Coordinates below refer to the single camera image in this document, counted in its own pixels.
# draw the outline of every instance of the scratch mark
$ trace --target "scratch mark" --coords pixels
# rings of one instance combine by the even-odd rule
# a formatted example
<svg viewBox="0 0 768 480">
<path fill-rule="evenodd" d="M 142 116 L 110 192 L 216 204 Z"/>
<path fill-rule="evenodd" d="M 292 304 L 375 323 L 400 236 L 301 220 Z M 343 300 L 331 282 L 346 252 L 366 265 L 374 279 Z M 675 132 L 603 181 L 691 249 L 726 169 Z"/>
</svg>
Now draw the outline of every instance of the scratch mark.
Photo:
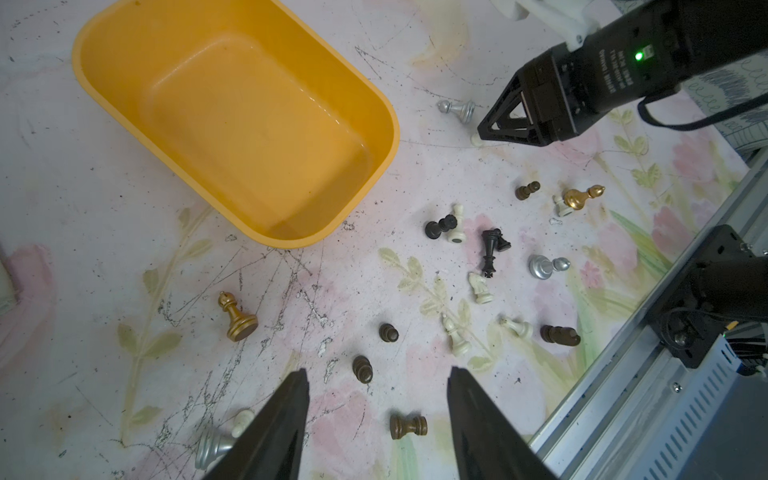
<svg viewBox="0 0 768 480">
<path fill-rule="evenodd" d="M 326 374 L 323 375 L 323 383 L 328 383 L 328 380 L 331 378 L 331 375 L 333 374 L 333 367 L 335 367 L 338 362 L 339 362 L 339 359 L 328 360 L 328 363 L 326 364 Z"/>
<path fill-rule="evenodd" d="M 322 357 L 323 355 L 325 355 L 325 354 L 326 354 L 326 347 L 327 347 L 327 346 L 328 346 L 328 344 L 329 344 L 329 343 L 331 343 L 332 341 L 333 341 L 333 339 L 332 339 L 331 337 L 328 337 L 328 338 L 324 339 L 322 342 L 320 342 L 320 350 L 319 350 L 319 352 L 317 353 L 317 356 L 318 356 L 318 357 Z"/>
<path fill-rule="evenodd" d="M 96 413 L 98 413 L 98 414 L 99 414 L 99 415 L 100 415 L 100 416 L 101 416 L 101 417 L 104 419 L 104 421 L 105 421 L 106 423 L 108 423 L 108 424 L 109 424 L 109 426 L 110 426 L 110 427 L 114 427 L 114 425 L 112 425 L 112 422 L 110 422 L 109 420 L 107 420 L 107 417 L 105 417 L 104 415 L 102 415 L 102 414 L 101 414 L 101 412 L 99 412 L 99 411 L 98 411 L 98 409 L 96 408 L 96 405 L 94 405 L 93 403 L 91 403 L 91 400 L 88 400 L 88 397 L 87 397 L 87 396 L 85 396 L 85 394 L 84 394 L 84 393 L 83 393 L 83 392 L 82 392 L 82 391 L 81 391 L 81 390 L 78 388 L 78 386 L 76 386 L 76 385 L 75 385 L 74 387 L 75 387 L 75 388 L 78 390 L 78 392 L 80 392 L 80 395 L 82 395 L 82 396 L 83 396 L 83 398 L 85 399 L 85 401 L 86 401 L 86 402 L 88 402 L 88 405 L 90 405 L 91 407 L 93 407 L 93 409 L 94 409 L 94 410 L 96 410 Z"/>
<path fill-rule="evenodd" d="M 357 432 L 360 431 L 360 427 L 362 427 L 362 421 L 366 419 L 366 410 L 363 409 L 362 411 L 362 418 L 360 419 L 360 425 L 357 426 L 357 430 L 355 430 L 355 436 L 352 437 L 352 440 L 357 438 Z"/>
</svg>

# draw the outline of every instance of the floral tablecloth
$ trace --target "floral tablecloth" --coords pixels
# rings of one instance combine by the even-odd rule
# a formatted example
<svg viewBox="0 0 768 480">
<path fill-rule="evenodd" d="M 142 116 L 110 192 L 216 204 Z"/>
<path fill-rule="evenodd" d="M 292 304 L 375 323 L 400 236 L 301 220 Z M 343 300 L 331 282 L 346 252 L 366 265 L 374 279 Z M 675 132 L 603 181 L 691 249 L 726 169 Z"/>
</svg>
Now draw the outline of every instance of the floral tablecloth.
<svg viewBox="0 0 768 480">
<path fill-rule="evenodd" d="M 69 45 L 108 3 L 2 7 L 0 202 L 14 207 L 0 209 L 0 245 L 20 300 L 0 316 L 7 478 L 202 478 L 202 431 L 227 431 L 297 368 L 311 395 L 301 478 L 456 478 L 450 367 L 470 368 L 533 434 L 746 173 L 713 128 L 648 127 L 632 105 L 564 144 L 473 147 L 514 71 L 558 43 L 541 23 L 511 23 L 481 0 L 290 0 L 390 99 L 402 140 L 336 232 L 301 250 L 263 247 L 79 88 Z M 592 7 L 603 22 L 617 15 L 607 0 Z M 437 112 L 442 98 L 473 99 L 475 124 Z M 670 121 L 701 115 L 684 94 L 664 109 Z M 533 180 L 541 190 L 516 200 Z M 603 197 L 555 215 L 552 195 L 593 184 Z M 468 241 L 428 239 L 424 223 L 454 202 Z M 491 227 L 513 247 L 488 281 L 495 300 L 478 305 L 467 276 Z M 571 268 L 536 280 L 532 254 Z M 260 319 L 243 342 L 225 337 L 221 290 Z M 452 355 L 440 311 L 471 342 L 466 356 Z M 572 326 L 581 345 L 521 340 L 499 314 Z M 384 322 L 398 342 L 379 339 Z M 359 354 L 368 385 L 352 374 Z M 392 412 L 424 415 L 429 434 L 394 442 Z"/>
</svg>

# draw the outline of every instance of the yellow plastic bin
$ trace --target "yellow plastic bin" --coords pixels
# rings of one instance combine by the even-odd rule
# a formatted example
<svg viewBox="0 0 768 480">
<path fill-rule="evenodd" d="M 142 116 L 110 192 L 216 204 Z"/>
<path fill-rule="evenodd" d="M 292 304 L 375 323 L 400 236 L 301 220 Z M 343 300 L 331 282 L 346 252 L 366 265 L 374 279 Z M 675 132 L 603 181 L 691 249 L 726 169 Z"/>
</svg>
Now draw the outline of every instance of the yellow plastic bin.
<svg viewBox="0 0 768 480">
<path fill-rule="evenodd" d="M 86 92 L 255 241 L 331 233 L 392 162 L 384 95 L 275 0 L 121 0 L 72 49 Z"/>
</svg>

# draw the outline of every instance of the white chess piece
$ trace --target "white chess piece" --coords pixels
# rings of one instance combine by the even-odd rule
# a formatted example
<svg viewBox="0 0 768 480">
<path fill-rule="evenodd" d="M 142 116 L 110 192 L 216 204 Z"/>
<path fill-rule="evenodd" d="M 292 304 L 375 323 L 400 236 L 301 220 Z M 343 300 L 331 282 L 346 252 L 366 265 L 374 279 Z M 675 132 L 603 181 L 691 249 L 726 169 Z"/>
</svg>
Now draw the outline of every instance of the white chess piece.
<svg viewBox="0 0 768 480">
<path fill-rule="evenodd" d="M 442 326 L 443 328 L 445 328 L 445 331 L 451 337 L 451 344 L 453 345 L 453 354 L 456 356 L 464 355 L 469 351 L 469 349 L 472 348 L 472 345 L 470 345 L 469 342 L 467 342 L 462 338 L 461 334 L 459 334 L 458 332 L 458 328 L 456 327 L 456 324 L 453 323 L 453 320 L 451 320 L 444 313 L 441 313 L 440 315 L 442 316 Z"/>
<path fill-rule="evenodd" d="M 493 294 L 488 290 L 488 284 L 483 276 L 470 272 L 469 284 L 472 285 L 472 289 L 475 291 L 475 302 L 488 303 L 493 300 Z"/>
<path fill-rule="evenodd" d="M 248 425 L 253 421 L 253 419 L 256 418 L 256 414 L 253 413 L 249 409 L 240 410 L 240 412 L 235 415 L 234 419 L 234 426 L 232 427 L 232 436 L 235 439 L 238 439 L 240 435 L 242 435 L 245 430 L 248 428 Z"/>
<path fill-rule="evenodd" d="M 574 213 L 574 209 L 565 204 L 563 197 L 559 195 L 552 195 L 552 200 L 555 206 L 558 208 L 558 217 L 565 217 Z"/>
<path fill-rule="evenodd" d="M 528 322 L 518 322 L 504 315 L 498 319 L 498 322 L 515 332 L 522 339 L 529 339 L 533 335 L 533 326 Z"/>
<path fill-rule="evenodd" d="M 449 232 L 448 240 L 453 243 L 464 243 L 467 241 L 467 236 L 464 235 L 464 206 L 455 204 L 453 206 L 453 216 L 456 217 L 456 228 Z"/>
</svg>

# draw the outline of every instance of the black pawn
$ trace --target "black pawn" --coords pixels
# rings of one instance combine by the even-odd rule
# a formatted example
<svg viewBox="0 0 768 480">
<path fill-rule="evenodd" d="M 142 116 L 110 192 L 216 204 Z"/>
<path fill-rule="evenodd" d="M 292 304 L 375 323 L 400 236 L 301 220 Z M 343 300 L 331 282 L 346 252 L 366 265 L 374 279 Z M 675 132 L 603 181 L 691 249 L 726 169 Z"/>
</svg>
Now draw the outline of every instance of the black pawn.
<svg viewBox="0 0 768 480">
<path fill-rule="evenodd" d="M 497 230 L 485 230 L 482 233 L 482 239 L 485 241 L 485 265 L 482 267 L 482 275 L 485 278 L 492 278 L 496 269 L 493 267 L 493 251 L 496 250 L 498 244 L 498 231 Z"/>
<path fill-rule="evenodd" d="M 512 244 L 509 243 L 507 240 L 504 240 L 504 237 L 502 237 L 502 231 L 498 228 L 494 230 L 496 233 L 498 233 L 498 241 L 496 242 L 496 251 L 497 252 L 503 252 L 505 250 L 509 250 L 512 248 Z"/>
<path fill-rule="evenodd" d="M 445 218 L 439 222 L 427 223 L 427 226 L 424 227 L 424 233 L 427 234 L 427 237 L 435 240 L 440 238 L 441 233 L 453 230 L 457 225 L 458 221 L 456 220 L 456 217 L 453 215 L 446 215 Z"/>
</svg>

